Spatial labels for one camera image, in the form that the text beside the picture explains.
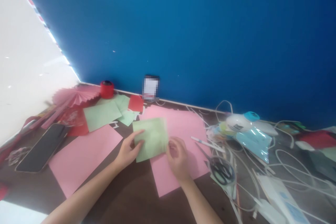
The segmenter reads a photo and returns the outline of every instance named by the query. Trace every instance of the pink paper fan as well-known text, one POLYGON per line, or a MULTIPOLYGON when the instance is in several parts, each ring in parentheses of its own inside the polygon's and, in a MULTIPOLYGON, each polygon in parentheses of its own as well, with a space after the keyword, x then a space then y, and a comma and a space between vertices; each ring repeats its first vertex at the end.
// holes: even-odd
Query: pink paper fan
POLYGON ((96 98, 99 94, 99 86, 77 86, 70 89, 58 90, 52 97, 52 100, 57 106, 68 102, 68 107, 73 107, 74 105, 80 105, 82 102, 96 98))

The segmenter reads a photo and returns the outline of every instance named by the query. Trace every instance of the scissors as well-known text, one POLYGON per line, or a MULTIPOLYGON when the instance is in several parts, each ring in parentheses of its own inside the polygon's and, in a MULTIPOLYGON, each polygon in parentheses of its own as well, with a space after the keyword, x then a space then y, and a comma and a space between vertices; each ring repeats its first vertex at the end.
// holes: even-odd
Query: scissors
POLYGON ((212 175, 216 178, 216 180, 223 186, 226 186, 228 183, 233 181, 234 179, 234 174, 230 172, 230 170, 223 165, 221 162, 217 161, 219 159, 224 160, 225 163, 228 163, 224 158, 221 158, 219 156, 215 157, 209 157, 205 151, 197 144, 195 143, 198 148, 201 150, 201 152, 204 154, 204 156, 208 159, 209 164, 208 168, 211 171, 212 175))

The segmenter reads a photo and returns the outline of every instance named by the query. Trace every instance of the pixelated screen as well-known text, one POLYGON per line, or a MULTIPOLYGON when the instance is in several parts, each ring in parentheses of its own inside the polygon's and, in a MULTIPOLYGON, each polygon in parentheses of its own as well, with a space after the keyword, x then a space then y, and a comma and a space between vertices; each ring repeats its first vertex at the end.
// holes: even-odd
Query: pixelated screen
POLYGON ((148 101, 157 100, 156 94, 159 87, 159 77, 146 75, 143 80, 142 98, 148 101))

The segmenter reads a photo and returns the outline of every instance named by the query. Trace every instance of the black phone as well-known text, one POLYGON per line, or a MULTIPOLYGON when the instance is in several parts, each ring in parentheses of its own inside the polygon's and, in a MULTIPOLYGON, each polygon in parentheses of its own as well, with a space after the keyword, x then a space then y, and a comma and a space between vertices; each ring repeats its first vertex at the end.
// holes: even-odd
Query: black phone
POLYGON ((15 168, 17 172, 37 173, 48 163, 70 127, 52 124, 15 168))
POLYGON ((145 101, 155 101, 158 99, 160 78, 154 75, 145 75, 143 80, 142 98, 145 101))

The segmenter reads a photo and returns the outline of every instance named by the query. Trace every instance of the pen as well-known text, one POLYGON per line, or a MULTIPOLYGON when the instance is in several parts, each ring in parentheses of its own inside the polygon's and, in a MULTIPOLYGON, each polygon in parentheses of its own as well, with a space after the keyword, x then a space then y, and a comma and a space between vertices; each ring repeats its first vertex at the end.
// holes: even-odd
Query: pen
POLYGON ((193 139, 193 140, 195 140, 195 141, 197 141, 197 142, 199 142, 199 143, 201 143, 201 144, 204 144, 204 145, 206 145, 206 146, 209 146, 210 148, 213 148, 213 149, 216 149, 216 150, 218 150, 219 152, 223 152, 223 153, 225 153, 225 150, 223 150, 223 149, 221 149, 221 148, 218 148, 218 147, 216 147, 216 146, 213 146, 213 145, 211 145, 211 144, 209 144, 209 143, 207 143, 207 142, 204 142, 204 141, 202 141, 202 140, 199 140, 198 138, 196 138, 196 137, 190 137, 191 139, 193 139))

